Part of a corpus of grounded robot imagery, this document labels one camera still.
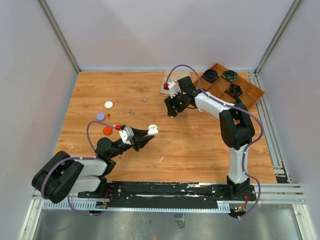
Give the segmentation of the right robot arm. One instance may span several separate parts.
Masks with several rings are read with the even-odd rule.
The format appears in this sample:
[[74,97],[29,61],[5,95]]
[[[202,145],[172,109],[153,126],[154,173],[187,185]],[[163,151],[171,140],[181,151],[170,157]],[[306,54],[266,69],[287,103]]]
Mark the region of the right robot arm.
[[232,200],[242,200],[247,195],[249,201],[256,200],[255,190],[250,185],[247,174],[247,150],[255,129],[244,104],[223,101],[203,88],[196,88],[189,76],[177,82],[166,81],[163,89],[169,92],[164,100],[167,115],[174,118],[189,106],[206,111],[219,120],[221,138],[229,151],[229,172],[226,178],[227,196]]

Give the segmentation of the white earbud charging case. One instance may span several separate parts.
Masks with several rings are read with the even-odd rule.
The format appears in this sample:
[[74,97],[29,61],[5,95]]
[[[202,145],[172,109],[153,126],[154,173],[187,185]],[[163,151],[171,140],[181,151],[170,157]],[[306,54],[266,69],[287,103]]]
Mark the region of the white earbud charging case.
[[155,136],[159,133],[159,130],[158,130],[158,126],[155,125],[155,124],[151,124],[148,126],[148,131],[147,131],[147,135],[148,136]]

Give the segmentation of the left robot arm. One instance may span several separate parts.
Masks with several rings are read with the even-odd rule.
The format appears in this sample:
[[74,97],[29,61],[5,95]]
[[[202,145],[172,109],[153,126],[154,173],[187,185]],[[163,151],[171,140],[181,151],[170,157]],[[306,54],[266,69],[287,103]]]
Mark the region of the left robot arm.
[[57,204],[70,194],[90,192],[96,198],[107,193],[105,176],[116,165],[113,160],[133,149],[140,151],[158,133],[158,126],[151,124],[147,130],[125,125],[115,127],[120,135],[116,141],[107,137],[99,139],[93,157],[71,156],[64,151],[56,153],[33,177],[31,185],[43,199]]

